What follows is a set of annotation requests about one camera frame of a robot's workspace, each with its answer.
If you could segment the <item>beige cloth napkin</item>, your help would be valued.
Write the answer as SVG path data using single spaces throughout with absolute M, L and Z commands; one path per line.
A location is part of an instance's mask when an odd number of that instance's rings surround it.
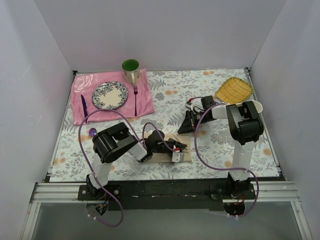
M 169 139 L 177 140 L 183 144 L 187 145 L 186 149 L 182 149 L 182 153 L 184 154 L 183 162 L 191 162 L 191 140 L 190 137 L 187 135 L 178 136 L 178 134 L 173 133 L 162 133 L 162 137 L 165 141 Z M 174 163 L 172 162 L 172 154 L 173 153 L 160 153 L 160 143 L 161 139 L 160 136 L 156 131 L 152 133 L 147 133 L 145 136 L 145 143 L 147 146 L 147 156 L 142 161 L 143 163 Z

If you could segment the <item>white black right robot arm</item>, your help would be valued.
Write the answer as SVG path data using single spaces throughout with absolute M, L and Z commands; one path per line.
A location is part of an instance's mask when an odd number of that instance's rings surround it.
M 185 118 L 177 133 L 198 133 L 203 123 L 218 119 L 228 121 L 234 144 L 232 167 L 220 169 L 228 172 L 227 179 L 223 183 L 214 185 L 210 193 L 216 199 L 226 196 L 237 199 L 253 190 L 249 168 L 253 149 L 264 133 L 264 125 L 260 117 L 263 106 L 256 100 L 226 104 L 214 101 L 212 96 L 200 97 L 200 99 L 202 104 L 200 110 L 196 110 L 197 107 L 193 105 L 193 98 L 185 103 L 187 108 Z

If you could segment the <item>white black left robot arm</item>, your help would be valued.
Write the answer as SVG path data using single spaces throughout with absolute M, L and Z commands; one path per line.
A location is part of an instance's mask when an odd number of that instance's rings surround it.
M 112 163 L 124 154 L 130 154 L 137 162 L 154 161 L 161 163 L 163 159 L 171 163 L 181 163 L 188 159 L 189 139 L 179 140 L 154 130 L 149 136 L 137 139 L 130 133 L 125 123 L 121 122 L 96 133 L 92 139 L 94 161 L 91 173 L 86 177 L 89 194 L 95 200 L 106 196 L 106 185 Z

